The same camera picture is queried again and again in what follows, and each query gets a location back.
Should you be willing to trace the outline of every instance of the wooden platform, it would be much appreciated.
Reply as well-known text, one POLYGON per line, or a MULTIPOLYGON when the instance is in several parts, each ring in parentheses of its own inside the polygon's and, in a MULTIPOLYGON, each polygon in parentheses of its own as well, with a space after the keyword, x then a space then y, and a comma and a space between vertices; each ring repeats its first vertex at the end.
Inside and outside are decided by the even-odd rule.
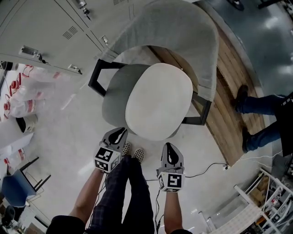
MULTIPOLYGON (((241 85, 248 85, 249 95, 256 96, 251 78, 234 47, 219 28, 219 56, 217 62, 217 91, 207 116, 206 125, 219 146, 226 162, 232 166, 243 155, 242 127, 246 126, 251 134, 262 130, 264 120, 257 114, 241 115, 235 112, 231 102, 236 98, 241 85)), ((190 65, 179 55, 161 47, 150 49, 162 63, 176 66, 190 77, 194 91, 197 92, 197 78, 190 65)), ((198 112, 202 106, 192 101, 198 112)))

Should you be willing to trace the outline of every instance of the locker vent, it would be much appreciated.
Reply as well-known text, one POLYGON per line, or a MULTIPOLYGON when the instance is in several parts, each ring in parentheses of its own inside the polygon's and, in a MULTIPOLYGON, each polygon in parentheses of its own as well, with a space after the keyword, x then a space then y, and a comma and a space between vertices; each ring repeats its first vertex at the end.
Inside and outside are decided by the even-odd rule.
POLYGON ((114 5, 117 5, 120 2, 124 2, 125 0, 113 0, 114 5))
POLYGON ((63 36, 67 39, 67 40, 69 40, 70 38, 72 38, 72 36, 74 35, 74 34, 76 34, 78 32, 78 30, 74 27, 74 26, 72 26, 70 29, 68 29, 68 31, 66 31, 64 34, 63 34, 63 36))

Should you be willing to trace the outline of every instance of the black shoe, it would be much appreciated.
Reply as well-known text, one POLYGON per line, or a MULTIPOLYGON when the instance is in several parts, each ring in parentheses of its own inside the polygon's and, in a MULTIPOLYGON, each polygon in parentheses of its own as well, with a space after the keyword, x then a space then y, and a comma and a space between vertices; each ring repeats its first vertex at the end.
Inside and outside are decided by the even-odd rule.
POLYGON ((236 112, 238 112, 238 105, 241 104, 245 98, 248 96, 248 86, 247 85, 242 85, 238 89, 237 97, 232 103, 232 106, 235 108, 236 112))
POLYGON ((246 144, 247 144, 247 140, 250 136, 251 136, 251 134, 248 132, 247 127, 244 127, 242 129, 242 150, 244 153, 248 152, 246 144))
POLYGON ((234 6, 239 11, 244 11, 244 6, 240 0, 227 0, 232 6, 234 6))

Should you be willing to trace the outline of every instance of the locker door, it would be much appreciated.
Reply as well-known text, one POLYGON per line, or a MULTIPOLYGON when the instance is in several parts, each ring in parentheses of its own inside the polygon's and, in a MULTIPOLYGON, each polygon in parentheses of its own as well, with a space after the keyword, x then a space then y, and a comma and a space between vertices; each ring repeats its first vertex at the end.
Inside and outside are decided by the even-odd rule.
POLYGON ((8 16, 10 11, 13 9, 13 7, 16 5, 16 3, 19 0, 2 0, 0 1, 0 27, 5 20, 5 18, 8 16))
POLYGON ((51 64, 71 40, 83 33, 54 0, 21 0, 19 4, 0 28, 2 54, 38 61, 36 56, 21 53, 27 46, 38 50, 51 64))
POLYGON ((86 35, 82 34, 63 49, 62 53, 55 59, 54 64, 62 69, 78 72, 70 65, 78 67, 82 74, 91 71, 101 55, 101 50, 86 35))
POLYGON ((128 8, 128 0, 67 0, 67 2, 88 27, 91 27, 104 17, 114 16, 119 8, 128 8), (89 12, 88 18, 84 14, 84 8, 89 12))
POLYGON ((129 9, 119 9, 114 16, 108 16, 101 19, 97 24, 90 29, 100 41, 102 46, 106 48, 110 45, 119 33, 130 22, 129 9))

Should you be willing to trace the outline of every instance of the checkered sneaker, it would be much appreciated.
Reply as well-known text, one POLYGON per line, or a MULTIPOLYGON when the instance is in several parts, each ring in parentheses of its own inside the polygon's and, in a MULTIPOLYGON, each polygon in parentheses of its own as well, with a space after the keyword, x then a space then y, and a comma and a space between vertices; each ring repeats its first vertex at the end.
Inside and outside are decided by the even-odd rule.
POLYGON ((133 158, 137 158, 140 163, 142 163, 145 157, 145 152, 143 149, 139 148, 134 152, 133 158))
POLYGON ((128 141, 126 141, 126 143, 122 149, 122 156, 127 155, 129 153, 130 149, 131 149, 131 144, 128 141))

